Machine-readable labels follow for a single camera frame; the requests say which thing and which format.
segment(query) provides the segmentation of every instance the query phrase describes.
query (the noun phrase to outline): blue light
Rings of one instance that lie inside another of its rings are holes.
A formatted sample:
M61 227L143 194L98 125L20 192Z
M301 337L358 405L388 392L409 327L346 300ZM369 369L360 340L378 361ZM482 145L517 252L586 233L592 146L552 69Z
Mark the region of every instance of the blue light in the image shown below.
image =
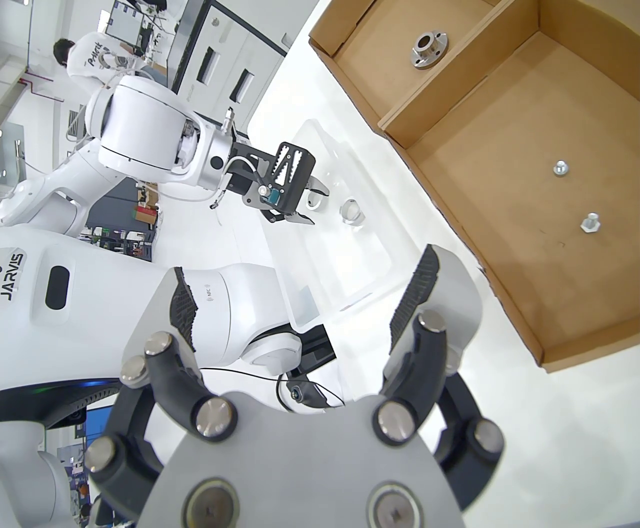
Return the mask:
M97 385L108 385L112 382L113 380L83 381L78 383L78 387L96 387Z

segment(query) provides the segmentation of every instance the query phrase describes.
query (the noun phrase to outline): nfc logo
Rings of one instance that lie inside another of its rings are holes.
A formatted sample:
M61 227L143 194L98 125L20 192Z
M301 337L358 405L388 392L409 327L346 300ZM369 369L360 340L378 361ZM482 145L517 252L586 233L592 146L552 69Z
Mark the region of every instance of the nfc logo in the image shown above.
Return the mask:
M204 287L207 292L207 301L211 302L213 300L213 294L211 293L211 285L205 284Z

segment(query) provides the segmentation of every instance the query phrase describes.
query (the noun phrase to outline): transparent plastic tray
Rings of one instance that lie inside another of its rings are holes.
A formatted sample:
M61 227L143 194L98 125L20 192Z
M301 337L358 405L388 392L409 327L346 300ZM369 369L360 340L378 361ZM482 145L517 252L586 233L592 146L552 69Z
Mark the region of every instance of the transparent plastic tray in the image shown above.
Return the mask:
M303 194L298 212L316 225L264 223L289 319L297 332L306 332L406 282L419 251L347 145L316 120L307 120L291 142L313 154L312 174L330 192L319 205L318 195ZM343 208L348 200L357 205ZM363 222L345 223L341 209L353 216L358 208Z

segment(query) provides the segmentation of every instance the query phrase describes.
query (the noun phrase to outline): white t-shirt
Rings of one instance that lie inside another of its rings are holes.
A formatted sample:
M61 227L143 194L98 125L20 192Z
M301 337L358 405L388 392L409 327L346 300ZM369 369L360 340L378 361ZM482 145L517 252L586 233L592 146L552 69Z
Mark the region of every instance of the white t-shirt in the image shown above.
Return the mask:
M78 40L67 56L67 73L89 93L104 86L119 70L139 70L145 62L112 36L94 31Z

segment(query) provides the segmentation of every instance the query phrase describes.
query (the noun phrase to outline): screw head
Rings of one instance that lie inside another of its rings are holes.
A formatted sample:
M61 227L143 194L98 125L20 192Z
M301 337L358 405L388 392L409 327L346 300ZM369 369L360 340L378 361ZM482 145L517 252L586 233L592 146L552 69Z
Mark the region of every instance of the screw head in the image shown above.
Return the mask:
M91 473L105 469L116 456L116 445L108 436L101 436L92 442L84 454L84 465Z
M482 418L476 424L474 438L486 452L497 454L504 448L502 431L496 424L486 418Z
M378 408L378 426L383 435L397 444L403 444L415 433L415 422L404 405L385 401Z
M224 398L214 396L206 400L196 415L196 428L205 438L224 435L234 421L234 409Z
M185 503L184 523L187 528L231 528L238 514L238 498L231 484L211 479L191 492Z
M157 356L169 348L173 337L168 332L154 332L145 343L145 354Z
M447 329L444 318L434 310L425 310L419 313L418 322L425 330L433 333L444 332Z
M554 173L555 173L556 176L564 176L568 172L569 172L569 166L566 164L565 161L559 160L554 165Z
M368 517L371 528L419 528L420 507L411 492L401 484L387 483L369 497Z
M140 388L147 384L147 361L144 356L129 358L120 371L120 381L129 388Z

